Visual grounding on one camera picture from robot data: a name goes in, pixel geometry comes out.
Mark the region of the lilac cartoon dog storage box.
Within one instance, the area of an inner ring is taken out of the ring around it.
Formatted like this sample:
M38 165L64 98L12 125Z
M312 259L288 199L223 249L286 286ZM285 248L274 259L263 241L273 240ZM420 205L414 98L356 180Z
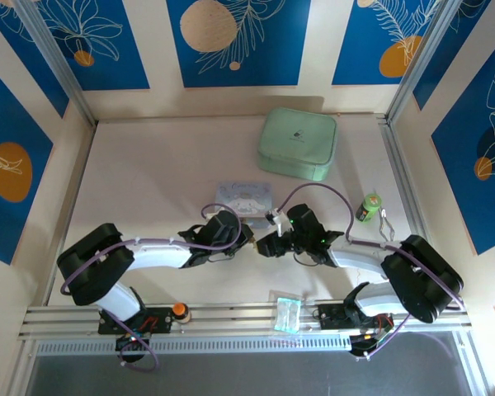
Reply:
M252 229L270 227L266 213L273 207L271 185L266 182L225 181L218 185L215 203L228 206Z

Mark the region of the green cylinder with orange label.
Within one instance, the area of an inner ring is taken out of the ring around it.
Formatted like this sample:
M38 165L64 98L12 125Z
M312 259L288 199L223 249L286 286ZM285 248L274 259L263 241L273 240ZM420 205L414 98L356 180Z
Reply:
M364 197L360 206L356 210L355 217L358 221L364 223L370 221L375 214L381 209L382 199L379 194L371 193Z

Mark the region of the clear plastic bag with pads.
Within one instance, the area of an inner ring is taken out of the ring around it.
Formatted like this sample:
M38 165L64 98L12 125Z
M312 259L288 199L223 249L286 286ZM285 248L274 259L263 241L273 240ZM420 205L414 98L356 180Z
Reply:
M272 329L275 332L297 334L300 330L303 299L291 293L271 290L270 301L274 304Z

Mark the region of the mint green zip pouch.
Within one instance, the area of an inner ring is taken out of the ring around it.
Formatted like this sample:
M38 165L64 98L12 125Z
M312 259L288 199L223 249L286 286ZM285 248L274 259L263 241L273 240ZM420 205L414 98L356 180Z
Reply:
M337 122L329 115L278 107L266 116L257 165L312 182L326 179L335 158Z

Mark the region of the aluminium frame rail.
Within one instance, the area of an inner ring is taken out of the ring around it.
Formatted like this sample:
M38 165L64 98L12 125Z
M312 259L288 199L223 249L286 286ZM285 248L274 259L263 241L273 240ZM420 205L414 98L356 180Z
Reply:
M358 335L369 330L322 330L318 320L320 304L337 304L336 300L319 300L303 303L300 314L300 334L347 333ZM153 304L151 308L170 308L168 304ZM165 337L180 335L195 336L266 336L274 334L272 329L272 302L246 304L191 304L191 321L180 324L174 319L170 333L145 333ZM404 322L404 314L395 314L394 325L401 324L404 331L429 332L471 329L466 312L446 310L432 324L425 324L415 318ZM45 306L27 309L19 330L22 340L73 339L80 337L118 337L120 335L101 335L97 332L100 311L96 307Z

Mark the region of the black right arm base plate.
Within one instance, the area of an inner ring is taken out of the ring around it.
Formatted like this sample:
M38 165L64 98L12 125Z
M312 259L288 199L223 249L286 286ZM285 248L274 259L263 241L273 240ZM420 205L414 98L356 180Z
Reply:
M374 317L362 313L354 304L320 304L317 308L322 330L391 330L393 319L386 314Z

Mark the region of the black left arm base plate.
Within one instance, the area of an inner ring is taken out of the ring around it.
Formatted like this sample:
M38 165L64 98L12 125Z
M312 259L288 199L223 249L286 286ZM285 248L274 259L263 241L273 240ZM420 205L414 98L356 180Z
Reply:
M141 309L133 317L123 321L128 328L136 333L170 333L173 314L170 308ZM100 312L97 332L101 335L123 335L127 333L105 310Z

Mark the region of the aluminium side rail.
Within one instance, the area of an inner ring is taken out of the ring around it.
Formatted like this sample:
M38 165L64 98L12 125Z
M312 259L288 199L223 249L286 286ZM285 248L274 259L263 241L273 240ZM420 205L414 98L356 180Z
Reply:
M401 199L399 204L392 199L384 200L387 220L393 225L388 231L387 244L394 250L385 258L381 267L386 270L386 275L403 304L427 303L431 297L441 296L443 293L439 286L431 284L429 275L414 266L410 257L410 249L413 247L410 242L422 241L426 236L423 220L394 133L384 119L379 118L378 125L395 179L393 189Z

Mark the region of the aluminium frame post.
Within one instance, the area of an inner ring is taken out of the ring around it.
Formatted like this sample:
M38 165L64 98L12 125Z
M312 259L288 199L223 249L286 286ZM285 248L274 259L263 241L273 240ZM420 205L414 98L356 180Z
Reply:
M31 0L12 0L12 4L59 85L76 106L79 115L90 126L95 127L97 120L87 104L83 90L35 4Z
M392 126L403 112L405 105L413 95L413 89L416 87L433 54L436 52L436 48L446 33L461 2L462 0L439 1L436 14L430 21L427 31L422 37L421 44L418 46L398 86L394 99L385 112L385 120L388 126Z

